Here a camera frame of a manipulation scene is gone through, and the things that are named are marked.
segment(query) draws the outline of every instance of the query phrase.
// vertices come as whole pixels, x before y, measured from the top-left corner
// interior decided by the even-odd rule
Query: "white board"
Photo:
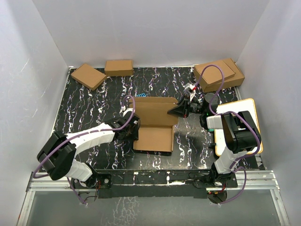
[[[0,225],[17,225],[68,66],[31,0],[0,2]]]
[[[256,108],[255,108],[255,103],[254,100],[249,98],[245,100],[238,100],[235,102],[231,103],[226,103],[223,105],[218,105],[217,107],[217,113],[224,113],[228,111],[233,111],[233,112],[241,112],[241,111],[249,111],[251,114],[251,117],[253,118],[258,131],[260,132],[259,129],[259,124],[257,120],[257,114],[256,114]],[[215,129],[214,130],[214,137],[215,137],[215,153],[217,156],[221,156],[222,152],[224,151],[226,147],[226,142],[224,138],[224,133],[222,129]],[[254,153],[256,151],[257,147],[255,147],[253,150],[249,151],[248,154]],[[263,151],[262,144],[260,145],[260,150],[258,153],[261,153]]]
[[[268,0],[33,0],[68,66],[182,66],[240,53]]]

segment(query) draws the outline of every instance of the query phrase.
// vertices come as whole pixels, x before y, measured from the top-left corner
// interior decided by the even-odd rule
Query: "open cardboard box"
[[[134,150],[173,151],[174,125],[178,124],[178,117],[167,114],[167,111],[177,102],[174,97],[135,97],[135,114],[140,117],[140,128]]]

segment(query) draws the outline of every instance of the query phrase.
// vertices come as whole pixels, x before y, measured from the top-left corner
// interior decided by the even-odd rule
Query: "box flap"
[[[203,69],[210,64],[217,65],[220,67],[220,69],[222,69],[225,80],[235,75],[235,72],[223,60],[218,60],[201,65],[195,65],[195,69],[199,74],[201,74]],[[203,74],[203,79],[205,80],[208,86],[214,85],[222,81],[221,73],[216,67],[208,67]]]
[[[224,59],[223,61],[228,65],[229,68],[232,69],[232,71],[235,72],[236,75],[239,74],[239,78],[244,77],[241,70],[237,67],[237,65],[231,58]]]
[[[134,97],[135,102],[145,103],[178,103],[178,100],[174,97]]]
[[[108,60],[105,64],[105,71],[124,71],[132,70],[132,60]]]
[[[178,124],[178,117],[167,114],[167,111],[174,107],[176,104],[172,103],[137,102],[135,114],[139,116],[141,126],[171,127]]]
[[[140,151],[172,152],[173,144],[173,127],[140,127],[139,140],[134,141],[133,148]]]
[[[140,117],[141,126],[171,127],[178,124],[178,117],[167,112],[176,107],[174,97],[134,97],[135,113]]]

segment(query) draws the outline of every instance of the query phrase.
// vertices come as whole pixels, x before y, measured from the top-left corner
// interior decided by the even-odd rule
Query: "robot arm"
[[[197,113],[200,114],[200,124],[204,129],[223,130],[226,148],[220,158],[213,163],[210,175],[203,179],[206,183],[226,181],[230,178],[233,168],[238,163],[236,159],[246,155],[247,151],[256,147],[256,140],[251,131],[237,116],[232,115],[232,113],[214,115],[210,111],[209,103],[211,102],[211,108],[216,113],[219,103],[218,97],[214,97],[214,94],[212,93],[207,93],[203,103],[200,103],[194,97],[194,90],[192,87],[192,85],[186,84],[186,94],[181,98],[175,108],[168,111],[168,114],[186,118],[189,113]],[[238,115],[250,125],[251,129],[255,132],[261,142],[261,136],[250,113],[248,111],[243,111],[238,112]]]
[[[58,180],[62,177],[71,177],[86,184],[94,183],[93,168],[85,163],[75,160],[79,153],[103,143],[110,143],[113,140],[137,140],[139,129],[139,117],[133,115],[130,119],[132,109],[127,109],[123,117],[113,118],[94,128],[87,129],[78,133],[63,134],[54,132],[39,152],[37,159],[41,163],[56,147],[67,139],[86,133],[85,136],[77,137],[64,144],[54,155],[52,155],[43,164],[43,168],[49,174],[52,180]],[[128,120],[130,122],[121,130]]]

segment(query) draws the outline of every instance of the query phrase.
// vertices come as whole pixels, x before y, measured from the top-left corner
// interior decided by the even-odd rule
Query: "cardboard box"
[[[199,79],[203,69],[210,64],[215,64],[220,67],[222,72],[224,73],[225,80],[231,78],[235,75],[235,72],[223,61],[218,60],[212,63],[206,63],[201,65],[195,65],[194,67],[194,74],[197,79]],[[208,67],[203,74],[201,82],[207,87],[214,84],[217,84],[222,81],[221,72],[216,67]]]
[[[133,75],[133,61],[132,60],[108,60],[105,63],[104,71],[107,76]]]
[[[107,78],[105,74],[87,64],[72,72],[71,77],[91,90],[95,90]]]
[[[177,102],[174,97],[135,97],[135,114],[141,123],[139,139],[134,141],[135,150],[173,151],[174,125],[178,124],[178,117],[167,114],[167,111]]]
[[[231,58],[227,58],[222,61],[235,73],[233,76],[225,79],[222,89],[226,89],[226,88],[230,88],[230,87],[234,87],[234,86],[240,86],[243,83],[245,77],[242,74],[242,72],[240,71],[240,69],[236,66],[235,62]],[[208,64],[216,64],[216,61],[210,62]],[[199,79],[200,74],[198,72],[195,73],[195,70],[194,70],[194,74],[195,74],[196,78]],[[221,83],[222,82],[219,81],[218,83],[209,85],[206,82],[204,82],[203,79],[201,79],[200,86],[201,86],[202,90],[205,93],[207,93],[207,92],[216,91],[220,87]]]

